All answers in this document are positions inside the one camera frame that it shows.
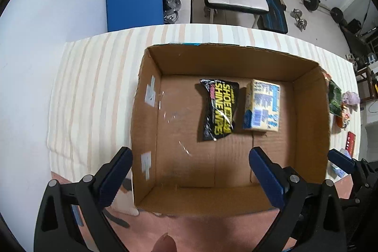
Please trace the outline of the striped tablecloth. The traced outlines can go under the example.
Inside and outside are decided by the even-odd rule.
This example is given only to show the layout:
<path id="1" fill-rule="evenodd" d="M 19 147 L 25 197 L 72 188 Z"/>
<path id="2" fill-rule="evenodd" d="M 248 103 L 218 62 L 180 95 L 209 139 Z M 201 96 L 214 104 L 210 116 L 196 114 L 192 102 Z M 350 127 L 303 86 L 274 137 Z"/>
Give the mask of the striped tablecloth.
<path id="1" fill-rule="evenodd" d="M 47 146 L 51 169 L 76 182 L 120 148 L 132 150 L 132 189 L 112 209 L 169 216 L 237 216 L 271 209 L 249 165 L 261 147 L 307 182 L 328 172 L 332 133 L 327 72 L 342 91 L 357 91 L 347 60 L 297 38 L 218 24 L 146 26 L 66 44 L 52 90 Z M 277 132 L 203 141 L 207 92 L 202 78 L 279 84 Z"/>

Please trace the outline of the green snack bag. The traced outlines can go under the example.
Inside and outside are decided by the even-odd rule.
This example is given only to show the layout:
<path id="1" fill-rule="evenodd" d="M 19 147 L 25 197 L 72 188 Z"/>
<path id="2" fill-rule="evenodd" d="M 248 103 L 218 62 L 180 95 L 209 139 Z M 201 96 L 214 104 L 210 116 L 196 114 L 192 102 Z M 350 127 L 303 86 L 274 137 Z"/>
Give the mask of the green snack bag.
<path id="1" fill-rule="evenodd" d="M 328 99 L 330 113 L 335 116 L 341 117 L 341 89 L 333 80 L 329 81 Z"/>

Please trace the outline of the yellow blue tissue pack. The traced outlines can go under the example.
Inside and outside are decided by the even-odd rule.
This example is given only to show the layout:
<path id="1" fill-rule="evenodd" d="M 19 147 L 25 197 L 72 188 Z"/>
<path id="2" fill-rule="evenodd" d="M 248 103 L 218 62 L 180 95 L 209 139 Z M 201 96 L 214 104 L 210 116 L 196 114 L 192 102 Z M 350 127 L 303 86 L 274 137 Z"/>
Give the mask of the yellow blue tissue pack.
<path id="1" fill-rule="evenodd" d="M 281 87 L 253 79 L 246 87 L 243 129 L 279 130 Z"/>

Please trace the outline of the red snack bag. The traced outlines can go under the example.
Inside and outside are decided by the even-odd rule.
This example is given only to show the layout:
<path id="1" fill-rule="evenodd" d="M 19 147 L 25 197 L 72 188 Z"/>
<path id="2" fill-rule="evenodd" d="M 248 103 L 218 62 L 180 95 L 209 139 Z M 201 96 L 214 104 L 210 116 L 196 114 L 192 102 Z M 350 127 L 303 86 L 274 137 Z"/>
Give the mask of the red snack bag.
<path id="1" fill-rule="evenodd" d="M 331 81 L 331 76 L 325 70 L 322 70 L 322 74 L 324 76 L 326 84 L 329 84 L 329 82 Z"/>

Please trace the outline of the purple cloth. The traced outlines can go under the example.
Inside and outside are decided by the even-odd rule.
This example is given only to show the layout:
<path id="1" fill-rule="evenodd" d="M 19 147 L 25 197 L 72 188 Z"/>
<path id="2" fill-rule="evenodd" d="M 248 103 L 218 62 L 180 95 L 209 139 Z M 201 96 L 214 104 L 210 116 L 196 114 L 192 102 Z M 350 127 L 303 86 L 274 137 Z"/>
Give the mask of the purple cloth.
<path id="1" fill-rule="evenodd" d="M 355 92 L 346 91 L 342 95 L 342 102 L 348 106 L 357 106 L 360 101 L 359 95 Z"/>

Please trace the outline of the light blue tissue pack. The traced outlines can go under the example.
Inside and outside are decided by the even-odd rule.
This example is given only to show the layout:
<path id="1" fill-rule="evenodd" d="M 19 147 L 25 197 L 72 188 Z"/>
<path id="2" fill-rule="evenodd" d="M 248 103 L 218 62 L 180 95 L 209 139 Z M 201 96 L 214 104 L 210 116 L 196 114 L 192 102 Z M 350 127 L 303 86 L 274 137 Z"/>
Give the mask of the light blue tissue pack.
<path id="1" fill-rule="evenodd" d="M 327 157 L 329 162 L 331 163 L 333 171 L 341 179 L 353 172 L 354 161 L 352 160 L 349 152 L 346 149 L 332 149 L 329 151 Z"/>

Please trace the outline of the blue black weight bench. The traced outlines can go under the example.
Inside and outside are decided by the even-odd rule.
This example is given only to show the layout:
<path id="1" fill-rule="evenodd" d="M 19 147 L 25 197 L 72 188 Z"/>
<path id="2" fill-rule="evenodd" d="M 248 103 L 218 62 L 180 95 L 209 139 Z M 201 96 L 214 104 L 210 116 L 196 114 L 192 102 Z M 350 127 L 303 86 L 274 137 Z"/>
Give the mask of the blue black weight bench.
<path id="1" fill-rule="evenodd" d="M 286 6 L 280 0 L 266 0 L 268 13 L 261 15 L 258 20 L 259 29 L 280 34 L 288 33 L 288 26 L 285 17 Z"/>

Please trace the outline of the black barbell on floor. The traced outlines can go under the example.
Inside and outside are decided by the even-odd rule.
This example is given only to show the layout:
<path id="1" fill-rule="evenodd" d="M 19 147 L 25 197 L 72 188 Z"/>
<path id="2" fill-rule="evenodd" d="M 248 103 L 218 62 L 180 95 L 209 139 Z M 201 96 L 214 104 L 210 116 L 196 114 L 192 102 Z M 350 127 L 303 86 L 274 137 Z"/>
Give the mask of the black barbell on floor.
<path id="1" fill-rule="evenodd" d="M 323 5 L 320 0 L 302 0 L 303 5 L 309 12 L 314 12 L 317 11 L 319 8 L 326 10 L 330 16 L 332 17 L 333 21 L 337 24 L 344 24 L 345 19 L 344 19 L 344 13 L 338 8 L 338 7 L 333 7 L 329 9 L 325 5 Z"/>

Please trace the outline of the orange panda snack bag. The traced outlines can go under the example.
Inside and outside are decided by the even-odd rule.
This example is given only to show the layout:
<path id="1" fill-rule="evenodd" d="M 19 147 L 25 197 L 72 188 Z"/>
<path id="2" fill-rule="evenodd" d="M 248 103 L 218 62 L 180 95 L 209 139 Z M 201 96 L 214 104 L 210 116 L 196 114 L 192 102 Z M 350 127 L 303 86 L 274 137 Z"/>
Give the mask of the orange panda snack bag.
<path id="1" fill-rule="evenodd" d="M 346 129 L 350 122 L 350 110 L 347 105 L 341 105 L 341 115 L 336 117 L 336 124 L 341 129 Z"/>

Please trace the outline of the dark red pouch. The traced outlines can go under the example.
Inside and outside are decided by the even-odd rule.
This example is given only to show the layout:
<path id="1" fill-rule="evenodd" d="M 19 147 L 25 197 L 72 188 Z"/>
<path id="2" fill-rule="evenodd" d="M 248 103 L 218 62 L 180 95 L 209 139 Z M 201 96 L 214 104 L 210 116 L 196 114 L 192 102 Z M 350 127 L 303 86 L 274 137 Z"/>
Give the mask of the dark red pouch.
<path id="1" fill-rule="evenodd" d="M 355 142 L 356 142 L 356 135 L 349 131 L 347 133 L 347 141 L 346 141 L 345 149 L 346 151 L 348 151 L 348 154 L 351 157 L 353 157 L 353 154 L 354 154 Z"/>

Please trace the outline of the chrome dumbbell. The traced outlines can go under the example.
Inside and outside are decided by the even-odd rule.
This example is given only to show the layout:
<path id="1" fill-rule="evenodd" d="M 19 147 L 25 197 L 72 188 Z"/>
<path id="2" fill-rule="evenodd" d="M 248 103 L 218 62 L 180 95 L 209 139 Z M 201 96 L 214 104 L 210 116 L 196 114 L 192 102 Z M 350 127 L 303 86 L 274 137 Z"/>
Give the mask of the chrome dumbbell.
<path id="1" fill-rule="evenodd" d="M 299 9 L 293 9 L 290 12 L 290 16 L 295 19 L 295 25 L 300 31 L 304 31 L 308 25 L 308 22 L 306 19 L 302 18 L 302 11 Z"/>

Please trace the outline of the open cardboard box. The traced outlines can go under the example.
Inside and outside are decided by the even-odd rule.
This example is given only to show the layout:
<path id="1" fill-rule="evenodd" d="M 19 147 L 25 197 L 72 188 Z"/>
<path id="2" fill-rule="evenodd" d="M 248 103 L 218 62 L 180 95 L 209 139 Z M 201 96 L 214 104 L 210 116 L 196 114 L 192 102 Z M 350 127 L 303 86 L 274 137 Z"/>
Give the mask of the open cardboard box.
<path id="1" fill-rule="evenodd" d="M 203 78 L 237 82 L 235 128 L 204 140 L 210 101 Z M 276 132 L 242 127 L 246 87 L 252 80 L 278 84 Z M 175 216 L 234 216 L 271 205 L 249 165 L 259 146 L 305 181 L 326 177 L 330 146 L 327 86 L 319 64 L 290 54 L 221 44 L 148 47 L 133 104 L 133 194 L 139 209 Z"/>

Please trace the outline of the black shoe shine wipes pack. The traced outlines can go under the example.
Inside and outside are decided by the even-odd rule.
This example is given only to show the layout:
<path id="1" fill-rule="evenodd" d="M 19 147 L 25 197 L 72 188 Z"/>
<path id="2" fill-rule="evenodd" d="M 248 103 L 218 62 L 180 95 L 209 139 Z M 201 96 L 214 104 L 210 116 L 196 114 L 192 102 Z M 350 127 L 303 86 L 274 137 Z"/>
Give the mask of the black shoe shine wipes pack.
<path id="1" fill-rule="evenodd" d="M 202 137 L 204 141 L 217 141 L 235 129 L 240 86 L 237 82 L 221 79 L 201 79 L 200 84 L 208 93 Z"/>

